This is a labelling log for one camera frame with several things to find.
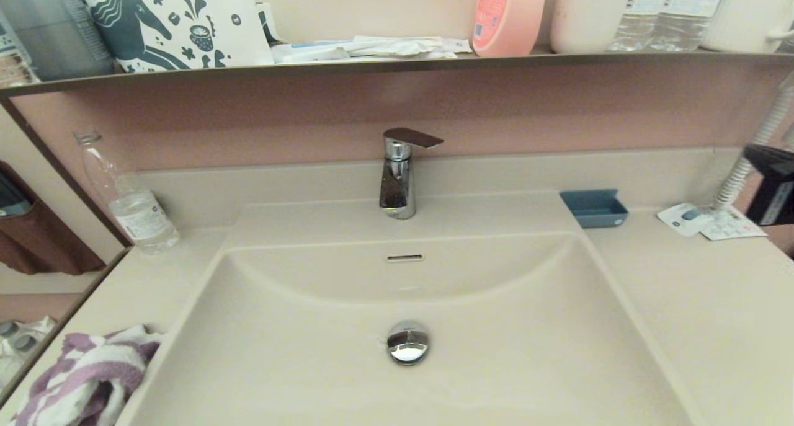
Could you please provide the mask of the chrome faucet lever handle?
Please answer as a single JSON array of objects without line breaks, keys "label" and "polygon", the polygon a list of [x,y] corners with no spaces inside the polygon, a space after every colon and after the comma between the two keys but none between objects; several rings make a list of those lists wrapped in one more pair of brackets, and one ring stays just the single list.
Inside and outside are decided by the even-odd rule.
[{"label": "chrome faucet lever handle", "polygon": [[389,143],[410,144],[425,149],[433,149],[444,143],[444,140],[433,135],[406,127],[391,128],[383,132]]}]

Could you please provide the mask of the purple white striped towel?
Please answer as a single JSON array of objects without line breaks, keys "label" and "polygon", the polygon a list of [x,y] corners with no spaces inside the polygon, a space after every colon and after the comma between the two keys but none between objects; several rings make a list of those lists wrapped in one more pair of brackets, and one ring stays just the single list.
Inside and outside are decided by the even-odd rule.
[{"label": "purple white striped towel", "polygon": [[116,426],[165,335],[139,324],[107,335],[71,333],[7,426]]}]

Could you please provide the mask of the cream ceramic sink basin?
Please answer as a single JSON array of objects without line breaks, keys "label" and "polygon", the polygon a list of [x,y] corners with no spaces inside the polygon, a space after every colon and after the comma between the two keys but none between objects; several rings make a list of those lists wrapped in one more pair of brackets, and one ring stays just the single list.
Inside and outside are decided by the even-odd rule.
[{"label": "cream ceramic sink basin", "polygon": [[119,426],[707,421],[561,199],[520,193],[244,209]]}]

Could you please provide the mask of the chrome faucet body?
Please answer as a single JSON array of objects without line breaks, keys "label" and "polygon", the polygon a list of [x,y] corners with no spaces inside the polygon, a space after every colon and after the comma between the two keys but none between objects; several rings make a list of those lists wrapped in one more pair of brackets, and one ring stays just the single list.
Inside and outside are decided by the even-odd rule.
[{"label": "chrome faucet body", "polygon": [[408,220],[416,213],[412,169],[411,145],[386,137],[380,208],[391,219]]}]

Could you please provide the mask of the white printed leaflet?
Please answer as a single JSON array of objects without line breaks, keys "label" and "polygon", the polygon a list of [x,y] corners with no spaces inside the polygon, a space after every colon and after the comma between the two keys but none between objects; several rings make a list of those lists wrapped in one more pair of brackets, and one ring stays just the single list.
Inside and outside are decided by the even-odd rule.
[{"label": "white printed leaflet", "polygon": [[768,236],[760,226],[734,206],[722,209],[707,208],[704,211],[704,216],[707,218],[707,223],[701,234],[710,241]]}]

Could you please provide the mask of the white ribbed mug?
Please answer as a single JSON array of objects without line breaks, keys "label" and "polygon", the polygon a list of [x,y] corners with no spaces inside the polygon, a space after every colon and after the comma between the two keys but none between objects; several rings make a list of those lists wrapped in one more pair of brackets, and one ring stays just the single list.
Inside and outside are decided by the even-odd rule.
[{"label": "white ribbed mug", "polygon": [[794,42],[794,0],[721,0],[700,48],[714,52],[775,53]]}]

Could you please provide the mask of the blue plastic soap dish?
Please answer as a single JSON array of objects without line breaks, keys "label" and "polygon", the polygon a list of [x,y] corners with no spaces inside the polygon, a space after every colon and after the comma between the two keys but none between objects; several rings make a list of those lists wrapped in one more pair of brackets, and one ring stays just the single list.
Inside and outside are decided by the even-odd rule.
[{"label": "blue plastic soap dish", "polygon": [[570,190],[559,195],[583,229],[614,228],[629,216],[617,197],[618,189]]}]

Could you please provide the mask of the pink lotion bottle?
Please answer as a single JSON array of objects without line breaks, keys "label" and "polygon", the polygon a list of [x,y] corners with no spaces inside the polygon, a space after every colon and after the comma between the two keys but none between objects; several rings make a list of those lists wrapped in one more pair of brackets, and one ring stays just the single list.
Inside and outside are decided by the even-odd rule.
[{"label": "pink lotion bottle", "polygon": [[471,44],[480,58],[527,56],[538,40],[545,0],[476,0]]}]

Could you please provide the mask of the flat white packet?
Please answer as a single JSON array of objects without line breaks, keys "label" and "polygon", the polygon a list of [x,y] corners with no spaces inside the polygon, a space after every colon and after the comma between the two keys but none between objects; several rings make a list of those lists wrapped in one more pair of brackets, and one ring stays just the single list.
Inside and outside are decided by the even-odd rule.
[{"label": "flat white packet", "polygon": [[441,38],[380,38],[356,36],[354,44],[345,48],[353,58],[361,56],[416,56],[445,52]]}]

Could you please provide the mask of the chrome drain stopper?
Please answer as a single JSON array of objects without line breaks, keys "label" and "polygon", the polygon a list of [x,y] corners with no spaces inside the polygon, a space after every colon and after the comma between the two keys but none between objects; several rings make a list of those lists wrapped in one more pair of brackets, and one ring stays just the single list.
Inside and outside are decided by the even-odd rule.
[{"label": "chrome drain stopper", "polygon": [[429,353],[429,330],[417,321],[401,321],[391,328],[386,338],[386,352],[400,366],[415,366]]}]

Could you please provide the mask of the white tube blue stripe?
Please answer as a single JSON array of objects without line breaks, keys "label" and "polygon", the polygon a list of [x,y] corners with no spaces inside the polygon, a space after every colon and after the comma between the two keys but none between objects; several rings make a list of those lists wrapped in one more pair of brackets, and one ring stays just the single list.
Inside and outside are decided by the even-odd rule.
[{"label": "white tube blue stripe", "polygon": [[329,63],[352,59],[337,43],[320,45],[281,44],[270,47],[275,64]]}]

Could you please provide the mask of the white horse print bag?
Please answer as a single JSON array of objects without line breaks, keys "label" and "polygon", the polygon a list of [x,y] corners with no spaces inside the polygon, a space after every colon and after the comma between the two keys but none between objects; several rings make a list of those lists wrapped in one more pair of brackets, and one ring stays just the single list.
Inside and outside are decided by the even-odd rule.
[{"label": "white horse print bag", "polygon": [[274,64],[255,0],[82,0],[126,73]]}]

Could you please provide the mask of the clear bottle white label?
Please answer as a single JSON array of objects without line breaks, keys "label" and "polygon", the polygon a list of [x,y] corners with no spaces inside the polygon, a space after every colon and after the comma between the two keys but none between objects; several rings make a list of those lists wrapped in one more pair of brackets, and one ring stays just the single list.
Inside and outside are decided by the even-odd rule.
[{"label": "clear bottle white label", "polygon": [[72,134],[94,191],[122,231],[143,253],[162,254],[181,239],[154,193],[96,130]]}]

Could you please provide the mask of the gray pouch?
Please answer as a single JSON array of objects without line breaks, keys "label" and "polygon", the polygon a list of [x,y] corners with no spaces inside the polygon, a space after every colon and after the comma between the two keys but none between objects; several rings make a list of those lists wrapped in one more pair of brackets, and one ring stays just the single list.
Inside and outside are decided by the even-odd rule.
[{"label": "gray pouch", "polygon": [[83,0],[0,0],[42,81],[110,75],[115,61]]}]

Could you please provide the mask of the brown wall shelf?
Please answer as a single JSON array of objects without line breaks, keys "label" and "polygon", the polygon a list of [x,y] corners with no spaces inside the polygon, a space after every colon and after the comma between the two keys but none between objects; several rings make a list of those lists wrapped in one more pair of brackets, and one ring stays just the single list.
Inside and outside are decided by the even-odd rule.
[{"label": "brown wall shelf", "polygon": [[785,65],[794,67],[791,53],[732,53],[699,50],[686,53],[638,52],[599,54],[556,54],[538,52],[521,58],[467,58],[444,60],[408,60],[352,63],[306,63],[257,65],[235,68],[199,68],[153,73],[114,74],[93,78],[62,79],[36,84],[26,84],[0,89],[0,99],[68,92],[94,87],[147,83],[182,83],[207,81],[207,79],[289,78],[289,76],[324,76],[334,74],[413,73],[467,71],[488,68],[530,68],[536,66],[661,63],[679,61],[740,62],[760,65]]}]

